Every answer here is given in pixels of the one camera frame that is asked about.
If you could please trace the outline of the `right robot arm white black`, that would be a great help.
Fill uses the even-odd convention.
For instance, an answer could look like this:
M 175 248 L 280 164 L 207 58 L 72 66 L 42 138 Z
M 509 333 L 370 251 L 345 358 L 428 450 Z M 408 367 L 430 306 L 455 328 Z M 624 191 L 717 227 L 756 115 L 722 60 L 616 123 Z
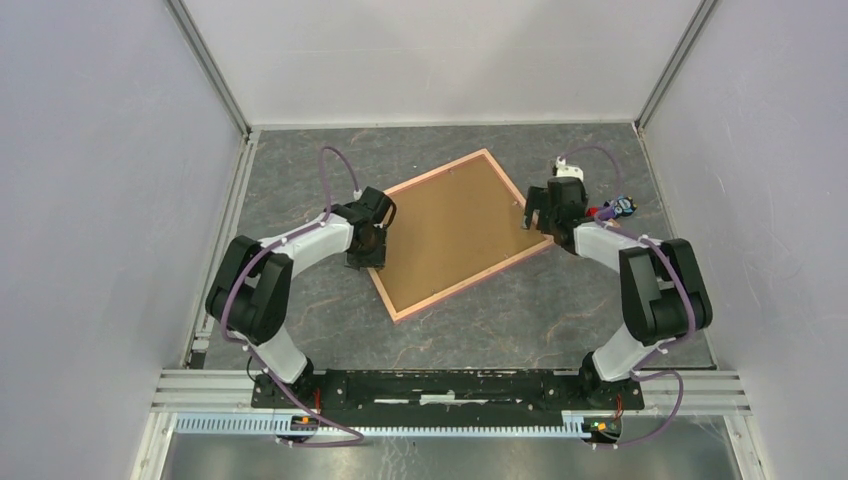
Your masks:
M 618 275 L 623 324 L 584 359 L 577 392 L 585 405 L 606 406 L 617 396 L 617 383 L 644 379 L 641 370 L 654 357 L 711 324 L 711 300 L 692 244 L 628 231 L 610 206 L 591 211 L 580 178 L 552 177 L 529 187 L 522 226 Z

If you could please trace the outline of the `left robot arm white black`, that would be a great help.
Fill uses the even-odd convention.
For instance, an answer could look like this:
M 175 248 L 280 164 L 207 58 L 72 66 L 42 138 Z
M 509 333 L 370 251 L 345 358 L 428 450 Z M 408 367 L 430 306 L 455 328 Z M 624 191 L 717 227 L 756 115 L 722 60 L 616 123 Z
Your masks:
M 311 361 L 284 327 L 292 281 L 337 254 L 348 268 L 383 268 L 396 213 L 389 196 L 367 187 L 299 229 L 261 240 L 240 235 L 228 245 L 205 311 L 225 340 L 246 348 L 277 379 L 275 392 L 288 406 L 302 407 L 314 394 L 314 381 L 304 374 Z

